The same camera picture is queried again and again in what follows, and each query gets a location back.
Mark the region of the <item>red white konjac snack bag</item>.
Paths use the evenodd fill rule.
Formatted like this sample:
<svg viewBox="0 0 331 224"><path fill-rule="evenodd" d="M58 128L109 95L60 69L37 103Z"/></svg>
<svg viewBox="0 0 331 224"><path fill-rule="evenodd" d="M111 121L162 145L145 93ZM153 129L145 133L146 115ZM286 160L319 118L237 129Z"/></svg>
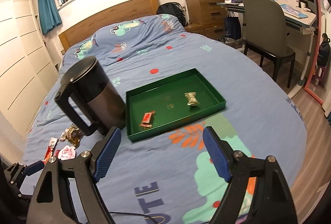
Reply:
<svg viewBox="0 0 331 224"><path fill-rule="evenodd" d="M49 161L49 159L53 156L53 152L57 145L57 142L58 142L57 138L51 137L46 154L44 156L44 160L43 160L44 164L46 164Z"/></svg>

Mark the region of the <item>pink cartoon shaped packet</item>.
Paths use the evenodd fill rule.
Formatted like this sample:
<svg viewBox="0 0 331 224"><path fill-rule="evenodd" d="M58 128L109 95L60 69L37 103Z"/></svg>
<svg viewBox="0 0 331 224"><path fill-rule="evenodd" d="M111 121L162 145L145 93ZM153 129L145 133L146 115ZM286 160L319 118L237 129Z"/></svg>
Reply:
<svg viewBox="0 0 331 224"><path fill-rule="evenodd" d="M58 153L58 159L61 161L72 160L76 157L76 151L74 146L66 145Z"/></svg>

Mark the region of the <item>brown nutritious snack bag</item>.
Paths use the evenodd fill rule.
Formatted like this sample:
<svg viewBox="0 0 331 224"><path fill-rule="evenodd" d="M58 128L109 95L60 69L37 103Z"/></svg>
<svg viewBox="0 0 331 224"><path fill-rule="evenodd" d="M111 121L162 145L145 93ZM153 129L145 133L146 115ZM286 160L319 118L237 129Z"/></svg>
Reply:
<svg viewBox="0 0 331 224"><path fill-rule="evenodd" d="M80 141L83 137L83 132L74 124L71 124L69 128L66 128L65 131L61 134L59 141L60 142L69 142L75 148L78 148Z"/></svg>

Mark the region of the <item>small red candy bar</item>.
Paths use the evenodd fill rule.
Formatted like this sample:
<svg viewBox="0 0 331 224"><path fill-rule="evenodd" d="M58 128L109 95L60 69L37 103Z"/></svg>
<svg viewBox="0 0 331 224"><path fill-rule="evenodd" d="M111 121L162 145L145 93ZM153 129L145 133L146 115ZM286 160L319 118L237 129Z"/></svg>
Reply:
<svg viewBox="0 0 331 224"><path fill-rule="evenodd" d="M154 114L155 111L145 113L139 126L144 128L151 128L153 126Z"/></svg>

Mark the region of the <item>gold candy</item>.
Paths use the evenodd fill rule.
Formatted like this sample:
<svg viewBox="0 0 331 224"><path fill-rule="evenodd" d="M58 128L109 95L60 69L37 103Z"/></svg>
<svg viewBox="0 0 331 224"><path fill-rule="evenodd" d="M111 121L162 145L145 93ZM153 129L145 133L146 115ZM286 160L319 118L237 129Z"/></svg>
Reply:
<svg viewBox="0 0 331 224"><path fill-rule="evenodd" d="M200 104L198 102L198 100L196 99L196 93L195 92L186 92L185 97L188 100L188 102L187 102L188 106L197 106L197 105Z"/></svg>

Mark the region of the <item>white wardrobe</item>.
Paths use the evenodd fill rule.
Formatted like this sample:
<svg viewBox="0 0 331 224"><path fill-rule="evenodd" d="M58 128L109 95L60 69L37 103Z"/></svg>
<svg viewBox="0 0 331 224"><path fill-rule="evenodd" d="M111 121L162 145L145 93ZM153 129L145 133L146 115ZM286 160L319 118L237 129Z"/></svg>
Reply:
<svg viewBox="0 0 331 224"><path fill-rule="evenodd" d="M1 113L21 136L57 78L32 0L1 0Z"/></svg>

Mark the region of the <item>black electric kettle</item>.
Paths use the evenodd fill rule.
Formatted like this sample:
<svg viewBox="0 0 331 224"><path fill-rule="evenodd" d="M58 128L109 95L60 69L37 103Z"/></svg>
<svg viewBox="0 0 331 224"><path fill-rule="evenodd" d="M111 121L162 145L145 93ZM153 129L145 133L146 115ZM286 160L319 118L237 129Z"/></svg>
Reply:
<svg viewBox="0 0 331 224"><path fill-rule="evenodd" d="M55 102L84 135L106 135L126 126L126 106L94 56L79 60L62 76Z"/></svg>

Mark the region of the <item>pink framed mirror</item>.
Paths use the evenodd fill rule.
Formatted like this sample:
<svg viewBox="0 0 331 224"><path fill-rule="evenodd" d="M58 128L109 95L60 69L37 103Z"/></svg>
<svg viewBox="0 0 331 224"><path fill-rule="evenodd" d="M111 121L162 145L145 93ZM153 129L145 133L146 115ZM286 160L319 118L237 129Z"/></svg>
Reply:
<svg viewBox="0 0 331 224"><path fill-rule="evenodd" d="M323 19L323 16L325 15L323 0L315 0L315 3L316 3L316 15L317 15L317 29L315 30L315 33L317 33L317 36L313 38L313 44L315 45L312 53L313 59L311 60L311 68L308 73L309 75L307 77L307 82L304 87L304 90L310 96L312 96L319 104L322 105L324 103L322 98L311 89L311 86L313 85L313 75L315 73L315 66L317 64L317 59L318 59L319 46L322 41L322 31L325 25Z"/></svg>

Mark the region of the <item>green tray box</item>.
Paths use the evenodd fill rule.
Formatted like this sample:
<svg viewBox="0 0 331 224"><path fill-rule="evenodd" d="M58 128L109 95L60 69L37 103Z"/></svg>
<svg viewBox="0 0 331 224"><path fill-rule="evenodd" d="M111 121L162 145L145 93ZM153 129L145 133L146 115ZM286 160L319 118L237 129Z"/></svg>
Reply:
<svg viewBox="0 0 331 224"><path fill-rule="evenodd" d="M188 106L186 92L195 92L200 103ZM148 139L200 121L225 109L221 93L195 68L126 92L127 137ZM140 127L145 113L155 111L153 126Z"/></svg>

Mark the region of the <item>teal curtain left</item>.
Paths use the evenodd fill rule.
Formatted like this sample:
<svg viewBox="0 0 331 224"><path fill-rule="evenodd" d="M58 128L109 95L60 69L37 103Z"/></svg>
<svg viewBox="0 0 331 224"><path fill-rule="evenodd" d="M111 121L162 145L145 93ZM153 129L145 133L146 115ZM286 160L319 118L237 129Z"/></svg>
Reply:
<svg viewBox="0 0 331 224"><path fill-rule="evenodd" d="M38 12L43 35L46 35L52 29L62 24L54 0L38 0Z"/></svg>

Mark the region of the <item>dark blue tote bag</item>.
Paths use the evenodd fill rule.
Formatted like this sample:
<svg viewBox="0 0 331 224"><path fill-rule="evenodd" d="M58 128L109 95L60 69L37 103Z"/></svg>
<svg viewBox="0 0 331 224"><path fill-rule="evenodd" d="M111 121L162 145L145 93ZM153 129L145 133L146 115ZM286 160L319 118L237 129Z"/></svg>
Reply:
<svg viewBox="0 0 331 224"><path fill-rule="evenodd" d="M224 19L225 37L239 40L241 38L241 24L238 17L233 12L229 12Z"/></svg>

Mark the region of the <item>grey desk chair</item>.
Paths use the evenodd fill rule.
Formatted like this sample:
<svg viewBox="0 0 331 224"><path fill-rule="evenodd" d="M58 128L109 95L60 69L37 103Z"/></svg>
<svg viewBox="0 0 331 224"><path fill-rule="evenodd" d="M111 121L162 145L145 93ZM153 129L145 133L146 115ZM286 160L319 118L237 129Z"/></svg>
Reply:
<svg viewBox="0 0 331 224"><path fill-rule="evenodd" d="M295 51L288 46L287 26L281 6L272 0L243 0L246 23L245 48L273 63L273 81L277 80L282 65L289 63L287 87L291 85L295 66Z"/></svg>

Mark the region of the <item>wooden drawer cabinet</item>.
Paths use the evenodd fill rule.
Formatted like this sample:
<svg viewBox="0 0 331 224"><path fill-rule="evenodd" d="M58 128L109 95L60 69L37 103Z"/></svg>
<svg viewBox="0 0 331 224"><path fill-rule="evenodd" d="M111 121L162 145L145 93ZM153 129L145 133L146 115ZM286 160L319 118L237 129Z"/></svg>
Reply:
<svg viewBox="0 0 331 224"><path fill-rule="evenodd" d="M185 30L214 40L224 36L228 11L218 3L224 0L186 0L188 25Z"/></svg>

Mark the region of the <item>wooden headboard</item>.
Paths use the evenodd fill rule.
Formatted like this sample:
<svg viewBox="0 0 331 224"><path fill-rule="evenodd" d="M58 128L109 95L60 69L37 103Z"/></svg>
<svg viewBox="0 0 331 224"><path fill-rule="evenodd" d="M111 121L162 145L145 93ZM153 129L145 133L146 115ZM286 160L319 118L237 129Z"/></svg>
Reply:
<svg viewBox="0 0 331 224"><path fill-rule="evenodd" d="M104 26L155 15L158 7L158 0L128 0L82 20L60 33L58 37L64 51L67 51L71 46L87 39Z"/></svg>

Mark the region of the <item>black backpack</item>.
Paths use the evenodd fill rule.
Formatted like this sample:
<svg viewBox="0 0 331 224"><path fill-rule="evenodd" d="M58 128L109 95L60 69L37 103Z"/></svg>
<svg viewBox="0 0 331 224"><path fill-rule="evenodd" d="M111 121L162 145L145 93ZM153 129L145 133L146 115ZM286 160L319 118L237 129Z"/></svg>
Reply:
<svg viewBox="0 0 331 224"><path fill-rule="evenodd" d="M188 25L183 8L177 2L168 2L161 4L157 9L156 14L172 15L179 20L179 22L182 24L183 27L186 27Z"/></svg>

